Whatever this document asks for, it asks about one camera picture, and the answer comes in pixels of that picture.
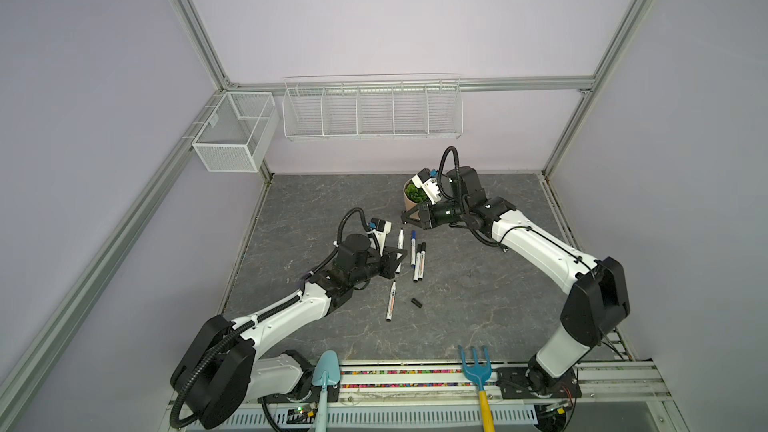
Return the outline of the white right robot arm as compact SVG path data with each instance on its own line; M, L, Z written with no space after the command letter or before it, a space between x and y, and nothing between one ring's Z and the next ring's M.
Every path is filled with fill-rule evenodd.
M619 261L582 252L537 226L508 200L487 197L475 169L423 169L408 183L426 198L402 212L404 222L424 230L465 228L486 246L516 252L565 294L557 329L530 359L520 382L533 395L559 390L574 377L574 366L629 316Z

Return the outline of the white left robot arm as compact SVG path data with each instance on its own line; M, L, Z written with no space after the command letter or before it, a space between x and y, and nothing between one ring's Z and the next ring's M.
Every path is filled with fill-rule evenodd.
M277 366L263 354L337 310L362 284L378 276L393 279L408 255L403 248L377 248L368 234L350 234L287 297L236 319L208 319L171 375L177 397L169 425L183 429L198 422L212 429L248 396L291 393L304 375L300 361L287 354L288 363Z

